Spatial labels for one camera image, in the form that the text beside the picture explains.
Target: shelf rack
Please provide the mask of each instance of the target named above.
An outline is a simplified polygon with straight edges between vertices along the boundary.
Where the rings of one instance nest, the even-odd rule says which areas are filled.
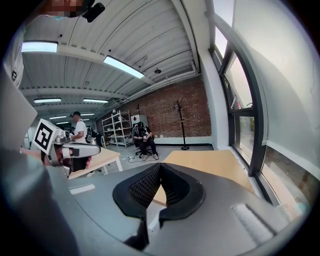
[[[132,144],[132,125],[129,111],[121,112],[119,110],[118,113],[112,113],[110,117],[102,120],[101,122],[104,134],[110,138],[110,144],[125,147]]]

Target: floor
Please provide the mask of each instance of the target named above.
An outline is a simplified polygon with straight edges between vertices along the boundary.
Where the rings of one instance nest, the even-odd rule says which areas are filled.
[[[152,163],[162,163],[163,160],[167,158],[167,156],[170,155],[172,151],[175,150],[181,150],[181,146],[157,146],[156,151],[159,156],[159,160],[155,160],[152,155],[149,155],[147,160],[145,162],[142,161],[142,159],[139,158],[139,155],[135,155],[135,153],[138,151],[134,145],[129,145],[127,147],[124,146],[116,146],[116,145],[109,145],[106,147],[108,150],[116,151],[121,154],[120,161],[123,170],[129,170],[131,168],[143,166],[146,164],[152,164]],[[209,151],[213,150],[212,146],[190,146],[190,151]],[[118,167],[116,162],[110,163],[110,165],[106,166],[107,171],[109,174],[118,172]],[[104,175],[104,171],[96,173],[95,175]]]

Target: wooden tabletop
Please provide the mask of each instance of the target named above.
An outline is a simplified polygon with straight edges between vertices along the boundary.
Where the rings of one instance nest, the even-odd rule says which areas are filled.
[[[90,168],[84,170],[77,170],[72,172],[69,176],[69,180],[85,175],[92,172],[100,167],[105,166],[112,159],[120,156],[120,153],[101,147],[101,152],[99,154],[93,155],[90,162]]]
[[[230,150],[172,151],[163,163],[218,175],[230,179],[254,193],[246,173]],[[161,205],[166,204],[166,194],[162,186],[160,186],[153,200]]]

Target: table leg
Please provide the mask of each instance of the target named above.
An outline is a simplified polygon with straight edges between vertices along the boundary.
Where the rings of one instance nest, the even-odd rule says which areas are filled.
[[[122,165],[121,165],[119,157],[116,158],[115,162],[116,162],[116,165],[118,166],[119,172],[122,172],[123,169],[122,169]]]
[[[107,167],[105,165],[103,166],[103,169],[105,171],[105,174],[108,174]]]

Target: red brick wall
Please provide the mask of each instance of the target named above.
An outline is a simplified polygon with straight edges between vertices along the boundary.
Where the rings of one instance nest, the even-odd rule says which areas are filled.
[[[130,115],[137,115],[139,104],[140,114],[146,115],[148,126],[154,135],[164,138],[182,137],[179,112],[174,108],[177,100],[182,102],[182,117],[186,137],[211,136],[211,121],[205,86],[200,77],[175,83],[153,91],[134,101],[117,108],[130,111]],[[97,120],[97,129],[102,131],[101,119]]]

